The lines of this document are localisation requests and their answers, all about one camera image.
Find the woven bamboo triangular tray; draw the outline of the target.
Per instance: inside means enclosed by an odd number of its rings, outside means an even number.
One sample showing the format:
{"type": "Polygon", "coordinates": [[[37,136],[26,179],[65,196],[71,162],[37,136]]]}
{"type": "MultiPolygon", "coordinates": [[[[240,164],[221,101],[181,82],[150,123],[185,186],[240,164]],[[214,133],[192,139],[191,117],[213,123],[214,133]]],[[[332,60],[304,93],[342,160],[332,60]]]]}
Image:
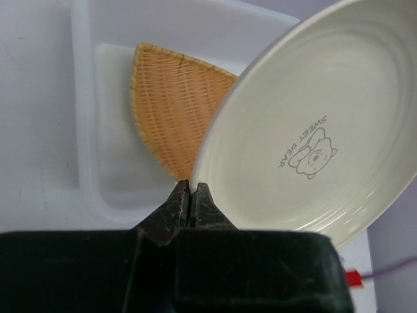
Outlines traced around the woven bamboo triangular tray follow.
{"type": "Polygon", "coordinates": [[[161,46],[137,45],[130,78],[133,122],[146,148],[175,180],[192,176],[204,133],[237,78],[161,46]]]}

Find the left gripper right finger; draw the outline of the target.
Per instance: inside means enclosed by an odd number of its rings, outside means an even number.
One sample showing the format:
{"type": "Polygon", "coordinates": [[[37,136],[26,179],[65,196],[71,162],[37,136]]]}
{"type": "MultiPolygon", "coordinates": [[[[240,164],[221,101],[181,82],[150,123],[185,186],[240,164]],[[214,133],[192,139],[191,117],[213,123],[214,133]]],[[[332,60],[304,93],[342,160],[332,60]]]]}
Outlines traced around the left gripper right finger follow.
{"type": "Polygon", "coordinates": [[[237,227],[218,209],[206,183],[198,183],[190,205],[190,227],[236,230],[237,227]]]}

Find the cream white round plate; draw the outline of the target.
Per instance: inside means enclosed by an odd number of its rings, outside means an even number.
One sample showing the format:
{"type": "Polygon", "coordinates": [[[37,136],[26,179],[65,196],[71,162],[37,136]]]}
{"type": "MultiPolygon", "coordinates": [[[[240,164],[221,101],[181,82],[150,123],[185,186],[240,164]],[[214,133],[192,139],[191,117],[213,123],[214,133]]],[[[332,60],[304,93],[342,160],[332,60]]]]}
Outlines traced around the cream white round plate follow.
{"type": "Polygon", "coordinates": [[[416,177],[416,2],[340,1],[271,44],[217,109],[190,187],[238,228],[341,247],[416,177]]]}

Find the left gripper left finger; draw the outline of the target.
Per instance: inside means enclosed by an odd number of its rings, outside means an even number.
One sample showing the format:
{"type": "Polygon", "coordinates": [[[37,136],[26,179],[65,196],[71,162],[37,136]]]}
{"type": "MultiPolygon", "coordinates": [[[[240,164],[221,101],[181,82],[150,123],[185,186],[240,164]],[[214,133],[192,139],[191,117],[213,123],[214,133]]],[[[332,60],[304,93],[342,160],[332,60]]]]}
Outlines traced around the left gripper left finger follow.
{"type": "Polygon", "coordinates": [[[166,201],[133,228],[137,244],[172,245],[178,230],[187,227],[189,204],[189,181],[180,180],[166,201]]]}

